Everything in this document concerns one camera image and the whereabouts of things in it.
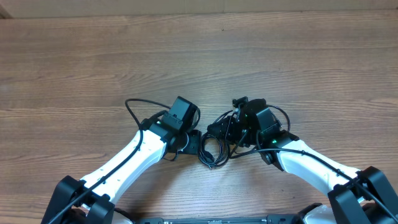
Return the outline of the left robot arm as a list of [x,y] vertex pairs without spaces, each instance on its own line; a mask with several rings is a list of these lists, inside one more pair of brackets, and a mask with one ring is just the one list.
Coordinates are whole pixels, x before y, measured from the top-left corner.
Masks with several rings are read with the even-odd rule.
[[138,121],[134,138],[107,163],[80,180],[65,176],[55,187],[42,223],[130,223],[115,205],[150,166],[167,153],[198,152],[200,109],[177,97],[172,106]]

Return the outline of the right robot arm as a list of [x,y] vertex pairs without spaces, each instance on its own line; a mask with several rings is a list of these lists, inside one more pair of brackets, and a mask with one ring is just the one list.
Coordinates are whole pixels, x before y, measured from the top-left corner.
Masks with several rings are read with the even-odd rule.
[[330,205],[313,204],[296,223],[397,223],[397,194],[384,173],[370,166],[345,166],[310,148],[283,128],[264,99],[233,100],[233,110],[207,127],[207,133],[248,151],[228,152],[228,159],[259,154],[279,170],[300,177],[326,195]]

